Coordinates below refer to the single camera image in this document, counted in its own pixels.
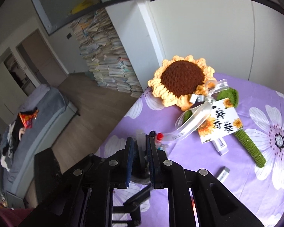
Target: floral tablecloth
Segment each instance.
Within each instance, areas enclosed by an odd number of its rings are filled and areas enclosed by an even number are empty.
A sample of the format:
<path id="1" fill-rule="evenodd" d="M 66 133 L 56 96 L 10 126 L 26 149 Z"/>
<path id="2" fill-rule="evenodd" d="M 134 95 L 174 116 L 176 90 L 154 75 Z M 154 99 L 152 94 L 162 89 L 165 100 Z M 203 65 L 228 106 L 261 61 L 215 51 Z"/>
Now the floral tablecloth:
<path id="1" fill-rule="evenodd" d="M 229 152 L 220 156 L 211 142 L 201 144 L 197 132 L 172 145 L 168 158 L 183 168 L 205 168 L 216 175 L 222 167 L 230 169 L 223 183 L 262 223 L 275 226 L 284 212 L 284 94 L 267 87 L 216 73 L 217 80 L 227 79 L 239 92 L 236 111 L 244 130 L 267 160 L 264 168 L 255 166 L 253 159 L 234 135 L 224 137 Z M 164 108 L 148 88 L 111 132 L 96 155 L 109 157 L 123 149 L 126 138 L 135 136 L 137 129 L 145 133 L 171 132 L 182 111 L 177 106 Z M 115 189 L 114 205 L 138 192 L 141 185 L 130 183 L 127 190 Z M 153 190 L 151 198 L 141 206 L 141 226 L 169 225 L 167 190 Z M 114 219 L 130 219 L 115 215 Z"/>

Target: silver rivet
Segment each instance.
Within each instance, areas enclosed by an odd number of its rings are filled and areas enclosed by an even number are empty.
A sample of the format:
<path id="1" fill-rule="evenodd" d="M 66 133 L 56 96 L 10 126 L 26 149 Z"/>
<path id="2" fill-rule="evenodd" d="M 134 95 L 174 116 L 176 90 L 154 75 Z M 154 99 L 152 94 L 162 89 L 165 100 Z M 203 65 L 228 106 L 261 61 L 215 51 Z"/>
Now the silver rivet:
<path id="1" fill-rule="evenodd" d="M 76 169 L 76 170 L 73 171 L 73 174 L 75 176 L 80 176 L 82 174 L 82 170 L 81 169 Z"/>
<path id="2" fill-rule="evenodd" d="M 108 164 L 109 164 L 110 166 L 116 166 L 116 165 L 118 165 L 118 162 L 113 159 L 113 160 L 111 160 L 110 162 L 108 162 Z"/>
<path id="3" fill-rule="evenodd" d="M 199 171 L 199 173 L 200 173 L 200 175 L 202 175 L 202 176 L 206 176 L 206 175 L 208 174 L 208 171 L 205 170 L 205 169 L 201 169 L 201 170 Z"/>
<path id="4" fill-rule="evenodd" d="M 171 166 L 173 164 L 173 162 L 171 160 L 165 160 L 163 161 L 163 164 L 166 165 L 166 166 Z"/>

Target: green stem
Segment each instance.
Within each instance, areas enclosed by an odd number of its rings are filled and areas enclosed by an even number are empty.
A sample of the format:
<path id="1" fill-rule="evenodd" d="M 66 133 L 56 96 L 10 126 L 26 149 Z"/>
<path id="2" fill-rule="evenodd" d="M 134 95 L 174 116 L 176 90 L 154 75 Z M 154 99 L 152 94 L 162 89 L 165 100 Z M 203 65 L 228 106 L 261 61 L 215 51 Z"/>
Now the green stem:
<path id="1" fill-rule="evenodd" d="M 256 147 L 251 138 L 246 134 L 245 131 L 238 130 L 234 133 L 235 137 L 239 142 L 246 148 L 248 153 L 253 157 L 258 167 L 264 167 L 266 160 L 260 150 Z"/>

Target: stack of papers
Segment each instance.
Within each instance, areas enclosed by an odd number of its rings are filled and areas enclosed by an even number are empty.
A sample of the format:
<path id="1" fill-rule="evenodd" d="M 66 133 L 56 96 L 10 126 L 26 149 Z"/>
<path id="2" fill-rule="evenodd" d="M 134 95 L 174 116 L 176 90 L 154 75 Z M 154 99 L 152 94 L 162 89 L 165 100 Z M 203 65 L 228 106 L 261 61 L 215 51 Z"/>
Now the stack of papers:
<path id="1" fill-rule="evenodd" d="M 70 28 L 99 86 L 140 97 L 141 85 L 104 8 L 73 21 Z"/>

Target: white ribbon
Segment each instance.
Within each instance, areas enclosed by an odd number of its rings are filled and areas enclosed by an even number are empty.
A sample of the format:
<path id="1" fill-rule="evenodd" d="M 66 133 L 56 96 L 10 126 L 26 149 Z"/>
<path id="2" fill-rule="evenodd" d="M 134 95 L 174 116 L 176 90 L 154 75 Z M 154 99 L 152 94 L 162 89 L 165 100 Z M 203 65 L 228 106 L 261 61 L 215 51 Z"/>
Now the white ribbon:
<path id="1" fill-rule="evenodd" d="M 211 115 L 211 105 L 212 102 L 215 101 L 212 95 L 222 90 L 229 89 L 229 87 L 226 79 L 220 80 L 219 82 L 215 80 L 207 81 L 205 83 L 205 87 L 207 89 L 210 83 L 213 83 L 215 87 L 211 90 L 208 90 L 204 103 L 198 107 L 189 109 L 192 112 L 192 116 L 190 116 L 190 118 L 183 124 L 184 114 L 188 110 L 185 111 L 176 121 L 175 127 L 177 130 L 164 134 L 162 140 L 163 144 L 171 144 L 184 139 L 195 131 Z"/>

